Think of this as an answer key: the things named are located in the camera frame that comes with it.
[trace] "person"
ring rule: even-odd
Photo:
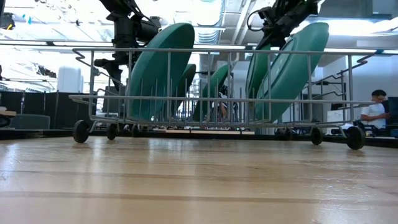
[[[386,128],[386,119],[390,117],[386,113],[382,102],[386,99],[387,93],[384,90],[374,90],[372,100],[376,104],[369,105],[362,109],[361,120],[367,125],[373,125],[377,129]]]

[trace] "metal frame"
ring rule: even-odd
[[[361,104],[361,105],[371,105],[372,103],[368,101],[354,101],[353,100],[353,69],[355,67],[358,67],[360,65],[355,65],[353,66],[352,63],[352,56],[353,55],[365,55],[365,59],[373,56],[372,54],[369,53],[352,53],[352,52],[293,52],[293,51],[280,51],[280,50],[220,50],[220,49],[114,49],[114,48],[79,48],[79,49],[73,49],[73,51],[78,54],[79,56],[76,58],[78,61],[89,65],[91,67],[91,74],[90,74],[90,94],[88,96],[81,96],[81,95],[70,95],[69,97],[76,102],[79,103],[86,103],[89,105],[92,105],[93,99],[94,98],[106,98],[106,99],[114,99],[114,100],[119,100],[120,102],[124,102],[125,107],[124,107],[124,113],[122,118],[104,118],[104,117],[99,117],[99,116],[93,116],[92,115],[92,107],[88,107],[88,112],[90,119],[94,121],[94,125],[91,127],[90,132],[92,132],[95,128],[95,124],[97,122],[101,123],[108,123],[108,124],[140,124],[143,126],[191,126],[191,127],[223,127],[223,128],[241,128],[241,127],[246,127],[246,128],[277,128],[277,127],[319,127],[319,128],[340,128],[341,134],[345,136],[342,128],[340,127],[344,123],[352,123],[354,121],[354,104]],[[123,52],[129,52],[129,78],[128,80],[131,80],[131,59],[132,59],[132,53],[135,51],[141,51],[141,52],[167,52],[168,53],[168,70],[167,70],[167,88],[164,89],[164,96],[157,96],[157,80],[156,80],[156,87],[155,87],[155,94],[152,96],[129,96],[129,89],[130,89],[130,82],[127,82],[126,85],[126,91],[125,93],[122,93],[120,88],[120,92],[118,96],[98,96],[94,95],[94,80],[95,76],[98,75],[98,72],[95,72],[96,69],[94,67],[94,54],[96,51],[109,51],[109,52],[114,52],[114,51],[123,51]],[[85,56],[81,54],[80,52],[91,52],[91,62],[86,63],[83,61]],[[208,88],[208,96],[207,98],[204,98],[200,95],[199,98],[193,98],[193,97],[175,97],[172,96],[172,81],[170,79],[170,65],[171,65],[171,53],[172,52],[202,52],[202,53],[207,53],[208,59],[210,59],[210,54],[212,52],[218,52],[218,53],[227,53],[228,54],[228,79],[227,79],[227,86],[228,86],[228,98],[227,99],[221,99],[221,98],[212,98],[210,96],[210,89]],[[231,70],[232,70],[232,61],[231,61],[231,54],[239,54],[239,53],[256,53],[256,54],[301,54],[301,55],[306,55],[307,56],[307,68],[308,68],[308,83],[311,83],[311,85],[307,85],[305,88],[308,88],[308,99],[307,100],[281,100],[281,99],[275,99],[271,97],[271,92],[268,94],[268,99],[247,99],[247,98],[242,98],[242,94],[240,95],[240,98],[232,98],[231,93],[233,91],[233,84],[231,82]],[[348,56],[348,69],[346,71],[341,71],[340,72],[340,78],[342,80],[343,84],[343,75],[345,72],[348,72],[348,84],[349,84],[349,100],[343,99],[340,101],[333,101],[333,100],[314,100],[312,99],[312,86],[318,82],[322,83],[322,80],[330,77],[326,77],[322,80],[319,80],[315,83],[312,82],[312,71],[311,71],[311,60],[310,56],[311,55],[347,55]],[[364,58],[359,60],[358,62],[360,64],[363,64],[361,62],[364,61]],[[271,62],[268,57],[268,73],[271,73]],[[109,75],[100,73],[103,75],[106,75],[109,77],[109,82],[108,85],[110,85],[110,80],[114,80],[111,78]],[[208,77],[207,77],[207,82],[210,82],[210,70],[208,70]],[[271,89],[271,78],[268,78],[268,90]],[[166,102],[166,113],[161,112],[161,114],[156,114],[154,113],[154,119],[153,121],[148,121],[148,120],[143,120],[140,119],[141,115],[139,114],[138,118],[133,118],[130,117],[130,101],[131,100],[151,100],[155,101],[161,101],[161,103],[164,104]],[[182,120],[178,120],[173,118],[173,116],[170,114],[170,104],[172,101],[177,101],[177,100],[182,100],[183,101],[183,107],[185,111],[185,116],[183,117]],[[246,110],[246,117],[243,118],[241,115],[242,113],[239,113],[239,122],[235,122],[234,119],[232,119],[232,113],[228,113],[227,119],[225,121],[218,121],[215,119],[215,121],[212,121],[210,119],[210,114],[215,115],[215,117],[218,117],[218,110],[214,110],[214,112],[211,112],[210,110],[210,102],[214,102],[215,105],[217,105],[221,101],[226,101],[226,103],[229,105],[228,108],[230,108],[230,111],[232,111],[232,104],[234,102],[239,103],[240,105],[244,105],[244,109]],[[193,105],[196,102],[196,104],[202,105],[203,102],[207,103],[207,113],[205,113],[207,119],[203,119],[203,114],[200,112],[200,120],[199,121],[192,121],[187,117],[187,111],[189,108],[187,108],[188,103],[191,103],[191,110],[193,109]],[[268,116],[269,118],[271,117],[271,107],[272,103],[308,103],[309,104],[309,119],[306,121],[296,121],[295,119],[292,122],[289,123],[270,123],[269,119],[264,119],[264,112],[262,115],[262,119],[256,120],[256,118],[251,118],[250,112],[249,112],[249,103],[268,103],[269,108],[268,108]],[[312,123],[312,105],[313,103],[343,103],[349,105],[349,110],[350,110],[350,118],[346,119],[345,118],[345,113],[344,113],[344,121],[339,121],[339,122],[321,122],[321,123]]]

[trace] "white shirt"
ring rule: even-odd
[[[383,104],[377,103],[374,105],[369,105],[362,109],[361,114],[368,115],[368,116],[379,116],[380,114],[385,113],[385,109]],[[377,128],[385,128],[386,127],[386,120],[385,119],[375,119],[374,121],[367,121],[365,124],[368,125],[375,125]]]

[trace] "wood grain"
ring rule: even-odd
[[[0,142],[0,223],[397,223],[398,151],[324,142]]]

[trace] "ceiling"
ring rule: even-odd
[[[262,32],[247,29],[248,14],[271,6],[274,1],[214,0],[214,5],[209,7],[199,0],[136,0],[145,15],[160,16],[164,27],[176,22],[190,22],[197,33],[219,30],[220,36],[215,44],[238,45],[255,44],[261,40]],[[329,48],[398,49],[398,33],[394,29],[373,29],[382,31],[377,34],[365,32],[372,30],[369,27],[376,22],[388,19],[381,16],[384,15],[382,10],[386,10],[385,13],[391,17],[398,9],[395,0],[388,1],[391,7],[378,9],[378,16],[375,16],[367,10],[369,7],[364,7],[364,2],[369,1],[326,0],[320,16],[309,17],[305,24],[318,21],[329,23],[333,30],[327,45]],[[199,25],[218,19],[216,10],[221,11],[221,22],[208,27]],[[0,29],[0,39],[110,42],[113,38],[113,23],[105,19],[109,12],[99,0],[6,0],[4,12],[14,14],[16,28]],[[351,19],[337,23],[347,17]],[[253,28],[260,28],[263,23],[256,14],[249,22]],[[334,60],[336,57],[323,57],[320,66]]]

